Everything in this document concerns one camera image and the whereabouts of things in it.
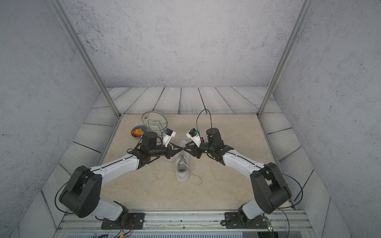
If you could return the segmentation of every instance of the metal frame pole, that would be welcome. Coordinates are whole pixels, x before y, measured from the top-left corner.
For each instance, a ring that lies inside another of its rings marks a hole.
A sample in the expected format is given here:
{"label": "metal frame pole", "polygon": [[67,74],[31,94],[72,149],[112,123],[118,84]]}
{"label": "metal frame pole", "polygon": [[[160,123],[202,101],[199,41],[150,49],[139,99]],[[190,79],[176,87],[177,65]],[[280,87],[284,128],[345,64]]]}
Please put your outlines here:
{"label": "metal frame pole", "polygon": [[54,12],[56,13],[59,21],[61,22],[62,26],[64,27],[66,33],[72,40],[73,44],[75,45],[75,48],[77,49],[79,55],[81,56],[83,62],[85,63],[87,69],[90,71],[91,76],[93,77],[95,83],[98,85],[101,93],[104,95],[106,101],[112,108],[115,115],[119,118],[120,112],[117,109],[117,107],[114,104],[114,101],[112,100],[109,92],[107,91],[106,87],[104,86],[102,79],[98,72],[96,71],[92,61],[90,60],[90,57],[86,53],[86,50],[84,46],[82,45],[81,41],[78,38],[77,33],[75,32],[73,26],[71,25],[61,3],[59,0],[48,0],[51,7],[53,8]]}
{"label": "metal frame pole", "polygon": [[[268,229],[227,229],[221,226],[220,221],[225,219],[225,212],[237,212],[236,210],[158,210],[158,209],[129,209],[129,212],[142,212],[145,214],[142,230],[134,230],[139,233],[152,232],[159,234],[160,232],[268,232]],[[276,232],[287,232],[288,226],[290,231],[313,232],[311,223],[304,210],[279,210],[266,214],[271,221],[271,226]],[[74,214],[66,214],[57,228],[56,236],[60,233],[72,235],[72,232],[101,232],[102,221],[97,220],[94,216],[79,218]],[[103,230],[103,232],[119,232],[115,230]]]}
{"label": "metal frame pole", "polygon": [[295,44],[295,42],[299,36],[299,33],[302,29],[303,23],[307,18],[308,12],[311,8],[311,3],[312,3],[312,0],[305,0],[303,3],[302,9],[300,10],[299,16],[296,19],[294,28],[291,31],[290,37],[289,37],[287,45],[283,51],[282,57],[278,63],[277,69],[275,70],[275,73],[272,76],[269,87],[267,88],[267,92],[266,92],[264,99],[262,101],[261,107],[259,108],[259,112],[257,114],[258,118],[260,118],[262,116],[263,111],[266,108],[267,102],[269,101],[271,94],[273,93],[275,86],[277,85],[277,83],[279,81],[279,77],[283,71],[283,68],[286,65],[288,57],[290,56],[290,54],[292,52],[292,47],[294,46],[294,44]]}

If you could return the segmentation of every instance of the marble surface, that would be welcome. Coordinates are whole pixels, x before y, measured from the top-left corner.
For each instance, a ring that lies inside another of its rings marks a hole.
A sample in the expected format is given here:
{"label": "marble surface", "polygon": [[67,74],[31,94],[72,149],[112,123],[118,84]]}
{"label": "marble surface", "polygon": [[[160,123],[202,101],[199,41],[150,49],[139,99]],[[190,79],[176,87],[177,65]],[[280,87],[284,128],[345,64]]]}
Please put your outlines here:
{"label": "marble surface", "polygon": [[181,88],[179,114],[199,113],[205,109],[198,88]]}
{"label": "marble surface", "polygon": [[[121,96],[124,92],[126,92],[127,90],[129,90],[130,88],[110,88],[108,89],[108,92],[110,94],[110,97],[115,100],[117,99],[119,96]],[[97,98],[97,100],[95,101],[94,105],[93,105],[93,108],[95,107],[108,107],[109,106],[109,103],[106,101],[106,98],[104,97],[104,95],[101,93],[99,95],[99,97]]]}
{"label": "marble surface", "polygon": [[126,114],[141,115],[144,112],[152,111],[155,108],[163,91],[164,87],[147,88],[147,90],[145,90],[136,101],[132,101],[131,106],[126,106],[125,108],[127,109],[120,110],[120,112]]}
{"label": "marble surface", "polygon": [[98,165],[101,153],[77,143],[71,143],[59,163],[69,172],[84,165],[88,168]]}
{"label": "marble surface", "polygon": [[114,126],[116,120],[117,117],[112,111],[111,107],[100,107],[91,109],[83,123],[103,126]]}
{"label": "marble surface", "polygon": [[179,113],[181,88],[164,88],[154,111]]}
{"label": "marble surface", "polygon": [[20,237],[53,237],[56,232],[53,218],[45,199],[38,192],[19,224]]}
{"label": "marble surface", "polygon": [[351,238],[348,226],[341,217],[333,199],[330,199],[322,237]]}
{"label": "marble surface", "polygon": [[283,113],[263,113],[261,118],[268,134],[291,128]]}
{"label": "marble surface", "polygon": [[[177,133],[171,140],[174,144],[186,139],[185,133],[196,127],[197,115],[165,116],[169,128]],[[212,115],[212,119],[225,144],[255,161],[273,162],[256,115]],[[120,158],[137,144],[130,130],[140,124],[141,115],[124,115],[103,163]],[[209,116],[201,115],[198,126],[206,137]],[[193,175],[185,183],[178,182],[171,161],[174,158],[161,157],[112,180],[102,188],[101,198],[115,200],[130,209],[237,209],[254,197],[249,179],[206,155],[189,158],[191,172],[202,177],[200,185],[200,179]]]}
{"label": "marble surface", "polygon": [[303,193],[303,199],[296,205],[296,208],[306,211],[316,237],[321,238],[330,203],[330,195],[316,170],[312,172],[311,177],[304,186]]}
{"label": "marble surface", "polygon": [[217,87],[219,94],[234,113],[256,113],[258,108],[232,87]]}
{"label": "marble surface", "polygon": [[73,142],[102,152],[113,128],[113,126],[82,124]]}
{"label": "marble surface", "polygon": [[[43,196],[45,197],[45,201],[49,207],[50,214],[53,217],[54,223],[56,227],[58,227],[62,218],[64,217],[64,213],[59,211],[54,204],[54,197],[58,189],[64,185],[70,179],[70,174],[65,171],[65,169],[61,165],[57,165],[56,169],[53,171],[48,181],[42,188]],[[58,201],[57,198],[57,206],[63,211],[69,211],[67,207],[65,207],[62,203]]]}
{"label": "marble surface", "polygon": [[[303,147],[282,159],[280,166],[282,167],[283,173],[292,176],[302,187],[314,169]],[[286,177],[286,180],[294,201],[299,201],[301,192],[299,185],[289,177]]]}
{"label": "marble surface", "polygon": [[301,147],[292,129],[269,134],[269,139],[279,161]]}
{"label": "marble surface", "polygon": [[202,102],[211,113],[234,113],[216,88],[199,88]]}

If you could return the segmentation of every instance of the shoelace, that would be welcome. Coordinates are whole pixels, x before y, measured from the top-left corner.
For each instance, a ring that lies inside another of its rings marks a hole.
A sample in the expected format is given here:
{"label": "shoelace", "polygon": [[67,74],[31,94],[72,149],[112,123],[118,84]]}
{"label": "shoelace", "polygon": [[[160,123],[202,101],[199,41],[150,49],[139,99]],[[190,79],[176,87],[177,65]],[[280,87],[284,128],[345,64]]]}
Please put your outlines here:
{"label": "shoelace", "polygon": [[202,184],[202,178],[201,178],[201,176],[192,173],[191,168],[189,167],[189,165],[188,165],[188,163],[187,163],[187,161],[186,161],[184,155],[180,155],[180,160],[185,164],[185,166],[188,168],[188,171],[189,171],[192,175],[194,175],[194,176],[200,178],[201,183],[199,183],[199,184],[195,184],[195,186]]}

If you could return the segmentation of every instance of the white sneaker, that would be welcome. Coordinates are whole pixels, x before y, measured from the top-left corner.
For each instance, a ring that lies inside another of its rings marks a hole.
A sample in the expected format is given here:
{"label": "white sneaker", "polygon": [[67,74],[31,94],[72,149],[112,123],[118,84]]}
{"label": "white sneaker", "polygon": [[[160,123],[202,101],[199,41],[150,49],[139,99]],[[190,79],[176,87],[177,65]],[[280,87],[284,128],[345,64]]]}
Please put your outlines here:
{"label": "white sneaker", "polygon": [[[185,147],[187,143],[187,140],[181,140],[178,145]],[[189,179],[188,161],[189,153],[183,150],[175,155],[176,178],[179,182],[186,182]]]}

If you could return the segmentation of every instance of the black cable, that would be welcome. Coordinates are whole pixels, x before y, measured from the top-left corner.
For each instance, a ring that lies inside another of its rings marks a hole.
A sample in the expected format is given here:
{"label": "black cable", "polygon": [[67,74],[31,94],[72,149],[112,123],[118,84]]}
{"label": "black cable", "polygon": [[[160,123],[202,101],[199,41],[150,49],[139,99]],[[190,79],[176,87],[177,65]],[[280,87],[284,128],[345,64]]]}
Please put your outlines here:
{"label": "black cable", "polygon": [[215,160],[212,156],[210,156],[209,154],[207,154],[207,156],[209,157],[209,158],[211,158],[211,159],[213,159],[213,160]]}
{"label": "black cable", "polygon": [[73,179],[76,179],[76,178],[78,178],[78,177],[80,177],[80,176],[83,176],[83,175],[92,173],[92,172],[94,172],[94,171],[97,171],[97,170],[106,168],[107,166],[113,165],[113,164],[115,164],[115,163],[117,163],[117,162],[120,162],[120,161],[122,161],[122,160],[126,160],[126,159],[128,159],[128,158],[118,160],[118,161],[116,161],[116,162],[114,162],[114,163],[111,163],[111,164],[109,164],[109,165],[106,165],[106,166],[104,166],[104,167],[102,167],[102,168],[98,168],[98,169],[95,169],[95,170],[93,170],[93,171],[86,172],[86,173],[84,173],[84,174],[75,176],[74,178],[70,179],[69,181],[67,181],[66,183],[64,183],[64,184],[58,189],[58,191],[57,191],[57,193],[56,193],[56,196],[54,196],[54,205],[55,205],[56,208],[57,208],[59,211],[61,211],[61,212],[64,212],[64,213],[67,213],[67,214],[74,214],[73,212],[63,211],[63,210],[61,210],[61,209],[58,208],[58,206],[57,206],[57,195],[58,195],[59,191],[60,191],[60,190],[61,190],[67,183],[69,183],[69,182],[72,181]]}
{"label": "black cable", "polygon": [[288,238],[288,235],[290,234],[290,221],[288,220],[288,217],[287,217],[286,213],[283,210],[281,210],[281,211],[285,214],[285,216],[287,218],[288,232],[287,232],[287,237],[286,238]]}
{"label": "black cable", "polygon": [[[261,167],[259,167],[259,166],[257,166],[256,164],[254,164],[253,162],[251,162],[251,161],[249,161],[249,160],[247,160],[247,159],[245,159],[244,157],[242,157],[242,156],[239,156],[239,155],[236,155],[236,154],[233,154],[233,153],[230,153],[230,152],[227,152],[227,153],[229,153],[229,154],[232,154],[232,155],[235,155],[235,156],[238,156],[238,157],[240,157],[240,158],[242,158],[242,159],[244,159],[244,160],[246,160],[247,162],[249,162],[249,163],[251,163],[252,165],[254,165],[254,166],[256,166],[256,167],[258,167],[258,168],[260,168],[260,169],[263,169],[263,168],[261,168]],[[267,172],[271,172],[271,173],[274,173],[274,174],[281,174],[281,175],[284,175],[284,176],[287,176],[287,177],[290,177],[290,178],[292,178],[295,182],[297,182],[297,184],[299,185],[299,187],[300,187],[300,189],[301,189],[301,193],[302,193],[302,196],[300,197],[300,200],[299,200],[299,202],[297,202],[297,203],[295,203],[294,204],[294,206],[295,205],[298,205],[301,201],[302,201],[302,199],[303,199],[303,187],[302,187],[302,185],[300,185],[300,183],[296,180],[296,179],[294,179],[293,177],[291,177],[290,175],[288,175],[288,174],[284,174],[284,173],[278,173],[278,172],[273,172],[273,171],[270,171],[270,170],[266,170],[266,169],[263,169],[264,171],[267,171]]]}
{"label": "black cable", "polygon": [[[266,217],[266,216],[262,216],[262,217],[264,217],[264,218],[266,219],[266,221],[267,221],[267,224],[269,224],[269,218]],[[251,223],[255,222],[256,220],[252,220],[252,221],[250,221],[250,222],[248,223],[248,225],[250,225]],[[240,224],[242,227],[245,227],[245,228],[247,228],[247,229],[251,229],[251,228],[252,228],[252,227],[248,227],[247,225],[243,224],[241,221],[239,221],[239,224]],[[274,238],[274,230],[272,229],[272,227],[271,227],[271,229],[269,230],[269,232],[270,232],[270,238]]]}
{"label": "black cable", "polygon": [[227,226],[227,225],[229,225],[229,224],[231,224],[231,223],[233,223],[233,222],[236,222],[236,221],[238,221],[238,219],[239,218],[237,218],[237,219],[235,219],[235,220],[231,220],[231,221],[227,221],[227,220],[222,220],[219,224],[221,225],[221,226]]}
{"label": "black cable", "polygon": [[160,156],[158,156],[158,157],[154,158],[153,160],[149,161],[147,164],[150,164],[150,163],[154,162],[154,161],[157,160],[158,158],[160,158]]}
{"label": "black cable", "polygon": [[[107,219],[107,218],[105,218],[105,219],[100,219],[100,218],[98,218],[98,217],[96,217],[96,216],[95,216],[95,219],[97,219],[97,220],[101,220],[101,221],[103,221],[103,222],[109,220],[109,221],[111,221],[112,223],[118,225],[118,226],[120,227],[120,231],[119,231],[119,233],[118,233],[116,236],[114,236],[114,238],[117,238],[117,237],[119,236],[119,234],[122,232],[122,228],[123,228],[123,227],[121,227],[118,223],[114,222],[113,220],[110,220],[110,219]],[[107,235],[101,235],[101,236],[99,236],[98,238],[102,238],[102,237],[109,237],[109,235],[108,235],[108,234],[107,234]]]}
{"label": "black cable", "polygon": [[199,113],[199,115],[198,115],[198,117],[197,117],[197,119],[196,119],[196,129],[197,129],[197,131],[199,130],[199,127],[198,127],[198,125],[197,125],[197,121],[198,121],[198,119],[199,119],[199,116],[201,115],[201,113],[203,112],[203,111],[208,111],[209,112],[209,116],[210,116],[210,128],[212,129],[213,128],[213,126],[212,126],[212,115],[210,114],[210,111],[208,110],[208,109],[204,109],[204,110],[202,110],[200,113]]}
{"label": "black cable", "polygon": [[93,172],[93,171],[89,171],[89,172],[86,172],[86,173],[84,173],[84,174],[75,176],[74,178],[72,178],[72,179],[70,179],[69,181],[67,181],[66,183],[64,183],[64,184],[58,189],[58,191],[57,191],[57,193],[56,193],[56,196],[54,197],[54,205],[56,206],[56,208],[57,208],[59,211],[64,212],[64,213],[67,213],[67,214],[74,214],[73,212],[62,211],[61,209],[58,208],[58,206],[57,206],[57,195],[58,195],[59,191],[60,191],[60,190],[61,190],[61,189],[62,189],[68,182],[70,182],[70,181],[72,181],[73,179],[76,179],[76,178],[78,178],[78,177],[80,177],[80,176],[89,174],[89,173],[91,173],[91,172]]}
{"label": "black cable", "polygon": [[162,139],[160,136],[156,136],[156,138],[159,138],[159,139],[160,139],[160,142],[161,142],[160,145],[162,145],[162,144],[163,144],[163,139]]}

